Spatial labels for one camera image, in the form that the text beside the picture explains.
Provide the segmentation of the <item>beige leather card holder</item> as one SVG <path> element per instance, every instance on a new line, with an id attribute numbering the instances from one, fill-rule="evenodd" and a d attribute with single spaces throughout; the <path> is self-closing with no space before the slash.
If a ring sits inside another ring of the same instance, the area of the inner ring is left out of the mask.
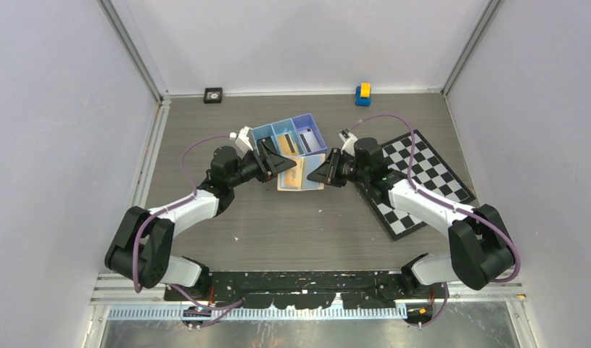
<path id="1" fill-rule="evenodd" d="M 320 191 L 324 190 L 323 183 L 310 181 L 307 176 L 321 166 L 325 154 L 314 154 L 308 156 L 287 156 L 288 159 L 296 162 L 296 166 L 278 175 L 278 191 Z"/>

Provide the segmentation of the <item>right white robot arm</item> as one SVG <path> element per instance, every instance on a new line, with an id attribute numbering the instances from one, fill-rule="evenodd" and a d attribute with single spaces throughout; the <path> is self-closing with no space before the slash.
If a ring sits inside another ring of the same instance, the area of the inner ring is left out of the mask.
<path id="1" fill-rule="evenodd" d="M 361 138 L 350 149 L 332 149 L 307 179 L 334 187 L 355 183 L 375 202 L 402 210 L 447 237 L 448 253 L 422 254 L 402 266 L 402 290 L 410 297 L 451 281 L 480 290 L 491 282 L 510 281 L 520 270 L 516 248 L 494 207 L 475 208 L 428 190 L 392 169 L 374 138 Z"/>

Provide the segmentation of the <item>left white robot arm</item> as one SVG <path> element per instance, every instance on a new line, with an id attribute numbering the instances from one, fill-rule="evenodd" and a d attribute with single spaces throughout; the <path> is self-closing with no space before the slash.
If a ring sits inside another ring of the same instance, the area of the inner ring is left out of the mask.
<path id="1" fill-rule="evenodd" d="M 133 282 L 135 291 L 157 284 L 182 286 L 193 300 L 204 299 L 210 281 L 200 262 L 172 254 L 175 237 L 221 215 L 235 198 L 234 189 L 252 179 L 271 181 L 296 162 L 263 145 L 239 156 L 232 146 L 213 152 L 204 180 L 188 195 L 166 206 L 129 208 L 107 249 L 104 265 Z"/>

